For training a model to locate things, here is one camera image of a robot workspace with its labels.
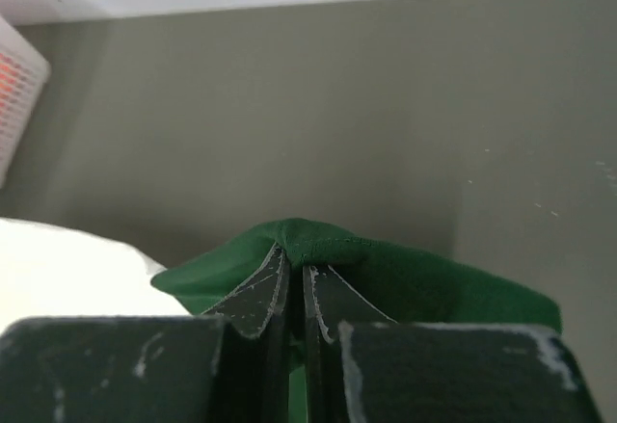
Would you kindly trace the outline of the white plastic basket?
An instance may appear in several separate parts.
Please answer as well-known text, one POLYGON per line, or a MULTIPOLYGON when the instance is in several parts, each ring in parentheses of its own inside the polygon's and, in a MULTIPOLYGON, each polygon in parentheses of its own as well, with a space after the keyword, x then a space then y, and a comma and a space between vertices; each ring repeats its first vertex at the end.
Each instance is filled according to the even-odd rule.
POLYGON ((4 18, 1 18, 0 36, 1 54, 13 59, 20 76, 19 93, 0 99, 1 186, 4 186, 15 151, 51 70, 41 53, 4 18))

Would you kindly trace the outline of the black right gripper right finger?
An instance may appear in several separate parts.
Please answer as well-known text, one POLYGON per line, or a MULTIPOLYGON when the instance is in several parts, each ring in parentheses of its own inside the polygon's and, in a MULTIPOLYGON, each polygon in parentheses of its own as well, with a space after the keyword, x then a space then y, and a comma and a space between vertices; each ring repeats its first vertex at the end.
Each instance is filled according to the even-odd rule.
POLYGON ((311 422, 597 422, 551 329, 397 323, 333 268, 303 271, 311 422))

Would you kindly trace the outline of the white and green t shirt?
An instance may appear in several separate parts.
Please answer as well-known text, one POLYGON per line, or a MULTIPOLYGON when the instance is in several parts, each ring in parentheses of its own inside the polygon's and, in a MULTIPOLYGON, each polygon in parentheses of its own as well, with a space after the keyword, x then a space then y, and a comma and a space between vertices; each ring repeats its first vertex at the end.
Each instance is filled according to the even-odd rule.
MULTIPOLYGON (((521 324, 556 330, 553 302, 447 260, 364 240, 330 225, 262 225, 215 251, 166 269, 132 247, 82 232, 1 225, 1 338, 39 317, 199 316, 229 295, 273 247, 290 264, 290 399, 307 392, 303 271, 329 266, 397 323, 521 324)), ((303 413, 308 421, 307 407, 303 413)))

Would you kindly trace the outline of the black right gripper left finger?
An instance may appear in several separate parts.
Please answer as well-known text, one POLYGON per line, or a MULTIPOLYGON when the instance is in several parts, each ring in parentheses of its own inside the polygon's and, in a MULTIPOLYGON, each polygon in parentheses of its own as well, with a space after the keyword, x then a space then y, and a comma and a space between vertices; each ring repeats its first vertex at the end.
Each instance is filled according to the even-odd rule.
POLYGON ((290 276, 273 247, 199 316, 18 321, 1 338, 1 418, 284 422, 290 276))

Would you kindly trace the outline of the orange cloth in basket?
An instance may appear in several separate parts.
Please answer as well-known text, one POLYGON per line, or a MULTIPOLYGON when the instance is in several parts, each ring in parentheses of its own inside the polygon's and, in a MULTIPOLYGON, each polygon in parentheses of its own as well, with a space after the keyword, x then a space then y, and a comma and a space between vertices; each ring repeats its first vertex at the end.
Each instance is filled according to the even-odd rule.
POLYGON ((19 93, 20 76, 11 57, 2 53, 0 58, 1 98, 6 99, 19 93))

